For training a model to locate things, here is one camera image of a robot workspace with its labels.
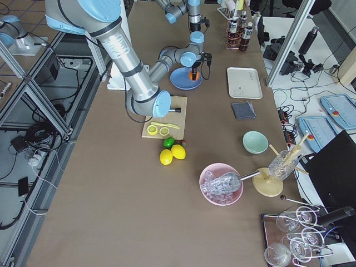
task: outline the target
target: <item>black chair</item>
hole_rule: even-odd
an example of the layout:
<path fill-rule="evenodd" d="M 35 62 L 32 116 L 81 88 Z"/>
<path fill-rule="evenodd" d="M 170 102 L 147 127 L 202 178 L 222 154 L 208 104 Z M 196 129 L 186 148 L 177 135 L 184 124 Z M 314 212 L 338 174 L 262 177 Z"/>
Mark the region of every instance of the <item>black chair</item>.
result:
<path fill-rule="evenodd" d="M 302 0 L 282 0 L 283 5 L 295 9 L 299 9 L 301 2 Z M 315 3 L 313 4 L 313 7 L 311 8 L 309 14 L 311 15 L 319 14 L 321 11 L 327 10 L 329 7 L 331 7 L 331 5 L 332 5 L 331 0 L 315 0 Z"/>

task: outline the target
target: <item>white table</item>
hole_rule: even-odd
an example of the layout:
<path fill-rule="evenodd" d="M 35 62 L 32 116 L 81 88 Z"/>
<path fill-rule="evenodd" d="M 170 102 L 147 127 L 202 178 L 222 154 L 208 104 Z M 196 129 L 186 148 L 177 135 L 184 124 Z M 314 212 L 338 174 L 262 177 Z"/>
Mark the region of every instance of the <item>white table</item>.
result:
<path fill-rule="evenodd" d="M 269 32 L 270 34 L 270 39 L 274 38 L 280 38 L 281 36 L 286 36 L 289 30 L 289 27 L 291 26 L 293 22 L 293 18 L 274 18 L 274 17 L 264 17 L 264 25 L 265 25 L 265 31 Z M 308 32 L 315 26 L 314 22 L 312 19 L 306 19 L 306 21 L 303 24 L 302 29 L 300 30 L 299 35 L 297 36 L 293 46 L 292 46 L 292 51 L 295 52 L 295 56 L 298 57 L 298 49 L 301 46 L 301 44 L 304 41 L 305 36 L 308 34 Z M 335 57 L 332 55 L 332 51 L 329 49 L 327 43 L 323 39 L 322 35 L 320 32 L 318 33 L 315 41 L 313 42 L 312 46 L 310 47 L 308 53 L 305 55 L 305 60 L 308 61 L 308 59 L 311 58 L 314 64 L 319 64 L 323 63 L 324 64 L 324 69 L 327 70 L 331 68 L 332 65 L 337 64 L 337 60 Z M 274 61 L 264 59 L 265 61 L 265 66 L 267 68 L 267 71 L 269 72 L 273 66 Z M 306 112 L 302 114 L 302 116 L 324 116 L 327 115 L 325 112 L 323 106 L 320 104 L 320 97 L 321 96 L 328 96 L 334 94 L 339 94 L 339 93 L 346 93 L 349 95 L 352 99 L 356 99 L 356 93 L 355 90 L 352 88 L 351 85 L 348 85 L 347 88 L 351 90 L 352 92 L 348 91 L 345 89 L 340 83 L 335 83 L 337 82 L 337 79 L 328 75 L 325 72 L 322 73 L 312 73 L 310 78 L 305 80 L 305 85 L 307 87 L 314 86 L 318 84 L 318 86 L 322 87 L 314 87 L 308 89 L 309 95 L 312 96 L 310 101 L 302 101 L 302 98 L 307 98 L 308 99 L 308 93 L 305 91 L 301 90 L 296 90 L 293 89 L 292 91 L 284 91 L 286 89 L 292 88 L 292 87 L 304 87 L 304 84 L 301 81 L 298 81 L 298 79 L 304 80 L 308 78 L 306 75 L 302 74 L 302 72 L 297 72 L 295 73 L 295 78 L 292 78 L 293 81 L 291 81 L 291 74 L 289 75 L 284 75 L 282 76 L 281 74 L 275 79 L 273 83 L 272 90 L 274 90 L 274 100 L 276 107 L 280 106 L 286 106 L 286 105 L 294 105 L 294 110 L 299 110 L 301 112 L 305 111 L 305 104 L 306 105 Z M 295 124 L 296 118 L 298 118 L 298 115 L 300 115 L 299 112 L 293 112 L 292 113 L 292 118 L 289 120 L 290 123 Z M 338 131 L 341 131 L 342 129 L 336 125 L 336 128 Z M 348 133 L 352 134 L 353 132 L 356 132 L 356 130 L 353 131 L 348 131 Z M 298 142 L 301 139 L 301 134 L 300 131 L 298 131 L 298 137 L 296 138 L 296 142 Z M 351 135 L 354 141 L 356 141 L 356 135 Z M 304 155 L 310 154 L 313 151 L 308 147 L 307 144 L 302 145 L 302 153 Z M 312 204 L 315 205 L 323 205 L 320 197 L 318 196 L 314 185 L 312 184 L 310 178 L 308 175 L 304 175 L 300 173 L 299 175 L 299 181 L 300 185 L 302 186 L 303 190 L 301 187 L 298 185 L 300 196 L 309 199 Z M 349 261 L 355 261 L 354 257 L 352 256 L 351 252 L 347 248 L 345 244 L 334 244 L 329 246 L 331 249 L 334 250 L 334 255 L 330 257 L 326 257 L 323 259 L 323 266 L 329 266 L 332 264 L 337 264 L 337 263 L 346 263 Z"/>

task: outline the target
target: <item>wooden cutting board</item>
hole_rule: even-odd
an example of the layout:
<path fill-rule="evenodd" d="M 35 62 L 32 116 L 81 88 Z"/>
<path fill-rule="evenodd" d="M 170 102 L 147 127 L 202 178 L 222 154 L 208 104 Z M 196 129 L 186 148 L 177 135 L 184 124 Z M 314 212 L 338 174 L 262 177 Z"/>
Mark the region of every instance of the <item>wooden cutting board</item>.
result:
<path fill-rule="evenodd" d="M 142 137 L 145 138 L 155 138 L 155 139 L 166 139 L 167 137 L 173 137 L 175 140 L 183 140 L 184 139 L 184 127 L 185 127 L 185 115 L 187 108 L 187 97 L 186 96 L 172 96 L 171 98 L 171 108 L 181 108 L 181 112 L 169 112 L 163 118 L 152 118 L 150 121 L 145 122 L 144 128 L 142 129 Z M 173 123 L 180 127 L 180 129 L 170 128 L 169 134 L 167 136 L 161 136 L 159 133 L 155 135 L 149 135 L 147 132 L 147 127 L 151 124 L 151 122 L 159 122 L 159 123 Z"/>

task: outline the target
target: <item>black monitor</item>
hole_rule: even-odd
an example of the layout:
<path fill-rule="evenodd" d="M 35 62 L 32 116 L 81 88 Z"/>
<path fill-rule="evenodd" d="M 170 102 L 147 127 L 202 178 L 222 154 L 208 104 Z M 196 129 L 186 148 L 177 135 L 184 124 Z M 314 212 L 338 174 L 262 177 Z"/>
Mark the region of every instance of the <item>black monitor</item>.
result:
<path fill-rule="evenodd" d="M 345 206 L 356 209 L 356 144 L 342 131 L 305 164 L 309 177 L 329 212 Z M 356 258 L 356 216 L 335 222 Z"/>

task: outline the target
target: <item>floor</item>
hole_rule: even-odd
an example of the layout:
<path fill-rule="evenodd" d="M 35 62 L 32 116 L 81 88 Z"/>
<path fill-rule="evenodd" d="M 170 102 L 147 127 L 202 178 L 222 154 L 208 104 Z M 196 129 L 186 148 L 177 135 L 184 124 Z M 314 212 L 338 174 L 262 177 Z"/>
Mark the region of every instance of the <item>floor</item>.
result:
<path fill-rule="evenodd" d="M 293 8 L 285 7 L 282 4 L 282 0 L 274 0 L 273 6 L 273 17 L 285 17 L 286 14 L 284 13 L 294 10 Z M 259 9 L 263 16 L 269 17 L 270 0 L 262 0 Z M 348 37 L 344 28 L 329 10 L 314 15 L 313 21 L 315 25 L 320 28 L 320 33 L 327 42 L 330 50 L 334 52 L 338 62 L 344 60 L 355 47 L 355 43 Z"/>

